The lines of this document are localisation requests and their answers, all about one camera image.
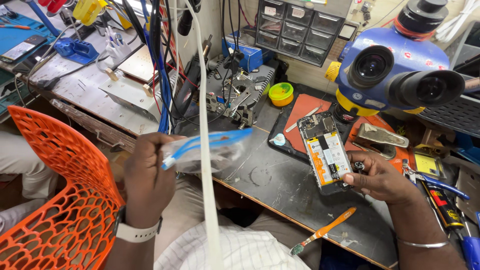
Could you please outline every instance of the blue box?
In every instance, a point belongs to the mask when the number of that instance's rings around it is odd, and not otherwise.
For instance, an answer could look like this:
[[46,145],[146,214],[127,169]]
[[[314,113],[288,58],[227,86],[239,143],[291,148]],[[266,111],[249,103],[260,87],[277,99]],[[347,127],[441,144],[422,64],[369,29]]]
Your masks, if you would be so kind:
[[[263,65],[270,61],[273,56],[274,52],[265,49],[259,48],[255,46],[255,36],[256,36],[256,28],[250,28],[248,26],[242,28],[240,30],[240,38],[239,38],[239,49],[243,52],[245,57],[240,61],[240,67],[247,72],[251,72],[254,69],[257,69],[259,66]],[[227,44],[230,48],[235,48],[235,43],[233,42],[233,35],[229,34],[226,36]],[[225,57],[229,55],[227,48],[225,47],[225,42],[222,38],[222,53]]]

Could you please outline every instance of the striped shirt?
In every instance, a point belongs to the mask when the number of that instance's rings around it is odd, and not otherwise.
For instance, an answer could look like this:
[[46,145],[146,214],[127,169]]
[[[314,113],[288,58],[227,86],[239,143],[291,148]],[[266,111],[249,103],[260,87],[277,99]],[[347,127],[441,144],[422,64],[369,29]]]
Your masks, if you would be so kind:
[[[220,226],[220,244],[225,269],[309,269],[298,256],[269,232],[236,225]],[[154,270],[210,270],[205,222],[186,231],[171,243],[154,263]]]

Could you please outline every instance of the orange plastic chair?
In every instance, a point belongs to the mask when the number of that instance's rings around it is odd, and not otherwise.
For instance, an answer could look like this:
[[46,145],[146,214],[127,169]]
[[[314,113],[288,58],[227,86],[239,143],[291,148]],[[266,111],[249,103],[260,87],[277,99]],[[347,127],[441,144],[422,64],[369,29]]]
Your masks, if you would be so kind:
[[103,268],[124,204],[107,158],[57,119],[17,106],[8,111],[35,153],[65,177],[67,186],[0,236],[0,270]]

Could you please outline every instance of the screen separator machine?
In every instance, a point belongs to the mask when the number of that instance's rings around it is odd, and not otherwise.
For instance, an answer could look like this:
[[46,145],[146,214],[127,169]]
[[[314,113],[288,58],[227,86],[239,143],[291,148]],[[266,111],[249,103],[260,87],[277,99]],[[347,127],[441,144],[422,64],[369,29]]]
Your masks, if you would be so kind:
[[[218,62],[214,71],[207,76],[207,91],[211,91],[206,93],[207,110],[221,114],[227,107],[223,115],[239,122],[239,129],[252,126],[257,122],[268,97],[278,62],[270,60],[258,67],[258,72],[247,73],[240,68],[230,82],[230,72],[227,79],[222,77],[227,72],[224,60],[225,58]],[[229,91],[230,101],[227,104]]]
[[[118,66],[116,71],[107,69],[107,74],[109,79],[98,88],[107,93],[115,103],[152,121],[157,123],[160,121],[163,103],[158,85],[158,72],[155,70],[155,80],[153,80],[153,64],[147,46],[142,46]],[[155,95],[152,90],[154,81]],[[170,84],[173,85],[174,82],[175,74],[172,72]]]

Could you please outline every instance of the orange battery label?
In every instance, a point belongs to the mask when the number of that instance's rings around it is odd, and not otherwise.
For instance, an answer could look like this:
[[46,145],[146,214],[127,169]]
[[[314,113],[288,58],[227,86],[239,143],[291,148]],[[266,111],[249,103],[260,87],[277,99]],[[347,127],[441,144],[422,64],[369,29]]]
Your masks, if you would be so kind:
[[324,135],[325,141],[327,141],[328,148],[332,154],[333,161],[336,165],[336,169],[340,176],[340,179],[333,179],[328,169],[328,164],[326,162],[325,154],[323,149],[320,147],[320,143],[317,138],[310,139],[306,141],[307,148],[309,150],[309,157],[312,165],[314,166],[315,175],[320,181],[319,185],[333,183],[334,180],[339,181],[343,179],[343,175],[348,171],[348,159],[345,155],[345,152],[342,148],[341,141],[336,132],[328,133]]

